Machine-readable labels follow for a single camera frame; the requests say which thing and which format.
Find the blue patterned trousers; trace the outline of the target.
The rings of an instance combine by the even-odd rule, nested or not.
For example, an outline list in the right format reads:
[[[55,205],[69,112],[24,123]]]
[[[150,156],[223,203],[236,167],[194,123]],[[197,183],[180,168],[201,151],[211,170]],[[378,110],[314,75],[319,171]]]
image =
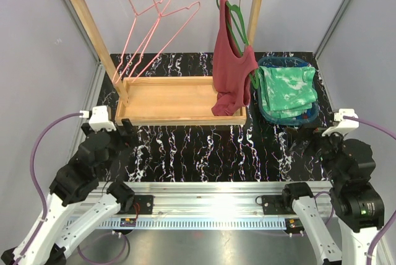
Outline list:
[[[300,123],[309,123],[312,117],[313,108],[306,110],[304,113],[293,117],[293,121]]]

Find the green white patterned trousers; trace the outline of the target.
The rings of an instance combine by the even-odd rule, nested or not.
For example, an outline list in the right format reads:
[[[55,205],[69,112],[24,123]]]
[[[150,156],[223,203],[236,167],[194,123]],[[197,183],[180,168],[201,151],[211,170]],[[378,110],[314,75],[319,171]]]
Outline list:
[[[260,66],[260,95],[265,113],[283,119],[311,109],[317,101],[317,92],[313,87],[315,74],[316,70],[312,66]]]

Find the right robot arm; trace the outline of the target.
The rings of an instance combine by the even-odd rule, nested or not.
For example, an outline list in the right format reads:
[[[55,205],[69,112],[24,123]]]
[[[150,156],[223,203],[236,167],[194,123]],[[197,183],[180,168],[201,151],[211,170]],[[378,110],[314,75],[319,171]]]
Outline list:
[[[339,126],[301,128],[295,143],[306,141],[304,153],[321,161],[331,183],[330,203],[342,234],[339,248],[321,220],[307,183],[290,183],[282,191],[281,206],[295,213],[311,242],[317,264],[376,264],[377,243],[384,227],[384,202],[370,183],[376,167],[371,146],[347,139]]]

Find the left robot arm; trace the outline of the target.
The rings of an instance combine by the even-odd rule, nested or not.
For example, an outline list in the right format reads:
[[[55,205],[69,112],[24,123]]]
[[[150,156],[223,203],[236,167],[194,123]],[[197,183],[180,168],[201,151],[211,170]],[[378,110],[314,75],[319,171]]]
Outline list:
[[[70,227],[67,220],[98,187],[97,171],[109,168],[126,144],[112,121],[91,117],[82,125],[86,139],[75,155],[61,167],[44,195],[38,185],[34,161],[40,135],[30,156],[30,174],[43,209],[19,246],[5,250],[4,264],[65,264],[67,258],[100,223],[134,207],[134,192],[122,181],[109,185],[106,193]]]

